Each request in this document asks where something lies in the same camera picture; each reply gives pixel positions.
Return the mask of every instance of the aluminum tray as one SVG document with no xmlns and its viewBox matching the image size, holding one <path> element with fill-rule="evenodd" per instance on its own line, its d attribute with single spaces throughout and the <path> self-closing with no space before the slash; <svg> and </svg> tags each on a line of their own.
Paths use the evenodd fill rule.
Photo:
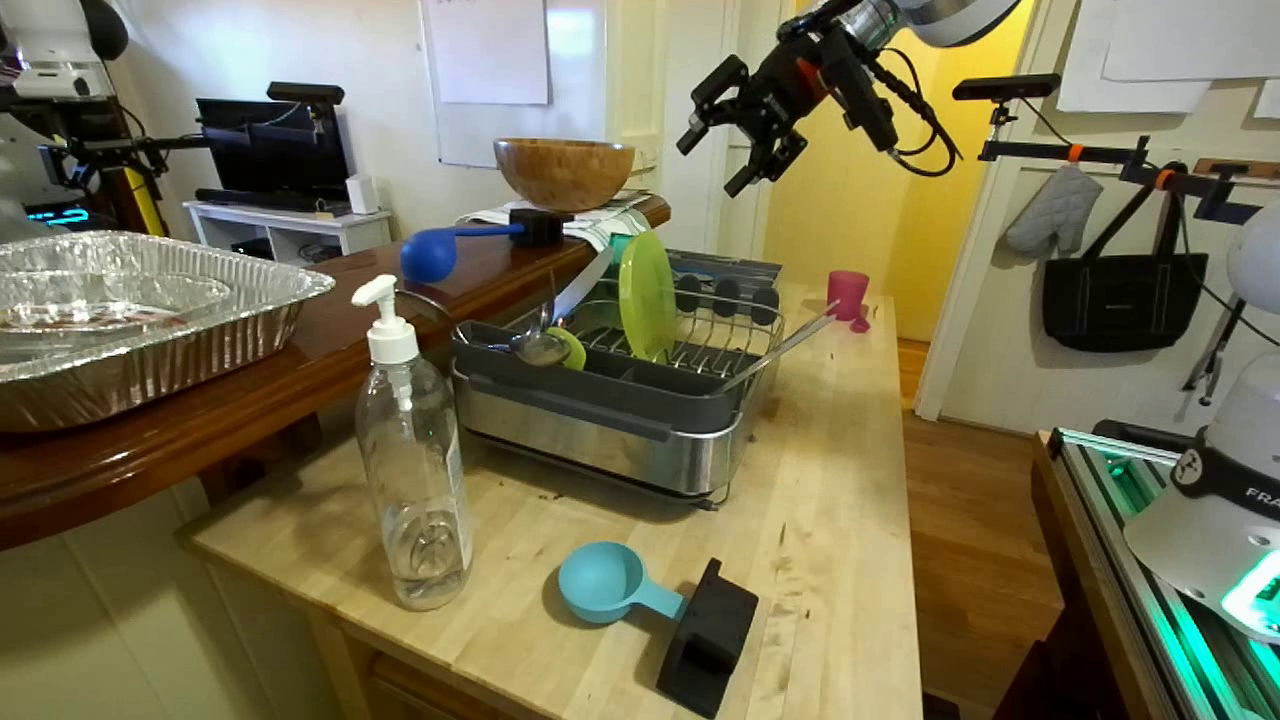
<svg viewBox="0 0 1280 720">
<path fill-rule="evenodd" d="M 168 308 L 141 310 L 131 324 L 59 324 L 42 331 L 8 324 L 0 331 L 0 430 L 95 423 L 265 359 L 284 349 L 306 301 L 331 289 L 325 272 L 136 230 L 0 243 L 0 301 L 8 308 L 21 289 L 42 289 L 47 276 L 75 276 L 71 289 L 85 291 L 82 301 L 55 295 L 54 315 L 59 319 L 68 319 L 68 308 L 110 302 L 104 291 L 113 283 L 101 283 L 101 276 L 129 276 L 131 291 L 124 291 L 124 302 L 163 295 Z"/>
</svg>

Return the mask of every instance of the electronic equipment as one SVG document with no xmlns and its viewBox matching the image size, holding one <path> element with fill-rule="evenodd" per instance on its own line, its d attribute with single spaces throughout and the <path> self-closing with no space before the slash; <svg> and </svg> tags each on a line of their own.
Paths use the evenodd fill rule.
<svg viewBox="0 0 1280 720">
<path fill-rule="evenodd" d="M 284 99 L 284 104 L 311 104 L 325 111 L 331 111 L 348 91 L 337 88 L 337 85 L 291 85 L 291 81 L 272 81 L 270 85 L 270 94 L 272 99 Z"/>
<path fill-rule="evenodd" d="M 284 99 L 197 99 L 222 191 L 265 206 L 343 206 L 348 154 L 331 111 Z"/>
<path fill-rule="evenodd" d="M 1044 74 L 967 74 L 954 88 L 957 99 L 995 99 L 1009 104 L 1017 94 L 1053 94 L 1061 85 L 1058 70 Z"/>
<path fill-rule="evenodd" d="M 26 99 L 110 99 L 95 47 L 124 52 L 124 18 L 91 0 L 0 0 L 0 81 Z"/>
</svg>

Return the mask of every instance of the foil pan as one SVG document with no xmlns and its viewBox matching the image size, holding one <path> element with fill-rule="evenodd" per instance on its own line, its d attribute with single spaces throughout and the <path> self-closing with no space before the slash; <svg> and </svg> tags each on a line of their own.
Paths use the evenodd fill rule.
<svg viewBox="0 0 1280 720">
<path fill-rule="evenodd" d="M 136 230 L 0 243 L 0 430 L 59 430 L 284 349 L 331 276 Z"/>
</svg>

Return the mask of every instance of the utensil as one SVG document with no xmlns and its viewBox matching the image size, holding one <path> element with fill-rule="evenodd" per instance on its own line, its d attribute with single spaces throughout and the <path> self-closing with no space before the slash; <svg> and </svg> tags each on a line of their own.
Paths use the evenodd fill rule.
<svg viewBox="0 0 1280 720">
<path fill-rule="evenodd" d="M 656 230 L 633 236 L 617 272 L 621 324 L 633 357 L 660 364 L 682 334 L 678 280 Z"/>
<path fill-rule="evenodd" d="M 772 350 L 763 350 L 756 364 L 750 364 L 750 369 L 739 369 L 738 375 L 730 375 L 730 380 L 721 384 L 721 390 L 744 384 L 750 375 L 756 375 L 756 373 L 763 373 L 769 364 L 776 364 L 783 350 L 791 350 L 791 349 L 801 349 L 806 339 L 813 339 L 821 326 L 834 324 L 834 308 L 837 308 L 837 302 L 828 302 L 821 315 L 806 319 L 791 334 L 783 334 L 783 339 L 781 339 Z"/>
<path fill-rule="evenodd" d="M 550 301 L 550 310 L 542 315 L 542 324 L 532 324 L 527 331 L 516 334 L 516 357 L 523 364 L 580 364 L 580 369 L 590 364 L 590 349 L 574 331 L 564 331 L 562 324 L 576 302 L 586 302 L 591 295 L 591 289 L 601 283 L 601 276 L 612 263 L 617 243 L 621 243 L 621 236 L 612 236 L 610 248 Z"/>
<path fill-rule="evenodd" d="M 682 618 L 684 596 L 649 578 L 628 542 L 586 542 L 558 570 L 568 613 L 586 622 L 612 622 L 633 608 Z"/>
</svg>

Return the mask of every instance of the blue plastic spoon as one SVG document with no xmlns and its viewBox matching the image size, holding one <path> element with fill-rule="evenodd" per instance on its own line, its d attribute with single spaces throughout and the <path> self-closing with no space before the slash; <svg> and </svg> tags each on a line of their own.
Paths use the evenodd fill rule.
<svg viewBox="0 0 1280 720">
<path fill-rule="evenodd" d="M 637 605 L 663 618 L 684 613 L 684 596 L 653 584 L 628 542 L 586 542 L 562 563 L 558 578 L 568 613 L 586 622 L 612 622 Z"/>
</svg>

